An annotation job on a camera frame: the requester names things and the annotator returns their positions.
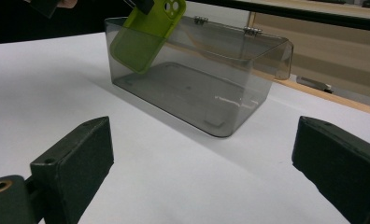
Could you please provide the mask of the wooden desk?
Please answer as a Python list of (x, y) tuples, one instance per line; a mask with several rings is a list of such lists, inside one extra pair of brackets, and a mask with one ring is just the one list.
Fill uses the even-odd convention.
[(252, 13), (253, 25), (292, 41), (294, 74), (370, 96), (370, 31)]

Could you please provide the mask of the green phone case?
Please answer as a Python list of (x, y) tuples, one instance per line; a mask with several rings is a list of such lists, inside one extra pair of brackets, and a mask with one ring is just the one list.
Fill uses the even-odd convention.
[(114, 60), (145, 74), (186, 11), (185, 0), (153, 0), (148, 14), (134, 8), (109, 46)]

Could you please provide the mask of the black horizontal frame bar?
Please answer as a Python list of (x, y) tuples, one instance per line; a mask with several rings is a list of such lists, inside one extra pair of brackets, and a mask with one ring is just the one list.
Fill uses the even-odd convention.
[(313, 0), (189, 0), (302, 21), (370, 31), (370, 8)]

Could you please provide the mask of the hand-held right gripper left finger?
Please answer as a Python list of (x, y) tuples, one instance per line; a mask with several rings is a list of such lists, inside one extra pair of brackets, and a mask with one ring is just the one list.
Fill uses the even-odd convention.
[(114, 164), (108, 117), (80, 124), (30, 163), (46, 224), (78, 224)]

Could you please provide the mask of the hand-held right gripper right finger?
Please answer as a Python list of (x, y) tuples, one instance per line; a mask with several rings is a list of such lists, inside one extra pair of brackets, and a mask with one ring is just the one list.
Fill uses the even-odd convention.
[(370, 144), (324, 120), (302, 116), (292, 165), (350, 224), (370, 224)]

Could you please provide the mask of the transparent grey storage box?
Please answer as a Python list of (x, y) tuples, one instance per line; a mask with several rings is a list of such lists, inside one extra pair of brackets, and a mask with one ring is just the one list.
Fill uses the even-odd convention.
[(149, 35), (105, 22), (114, 85), (216, 137), (232, 135), (265, 101), (276, 79), (291, 72), (290, 40), (203, 17), (184, 17), (151, 65), (140, 72), (116, 57), (140, 60)]

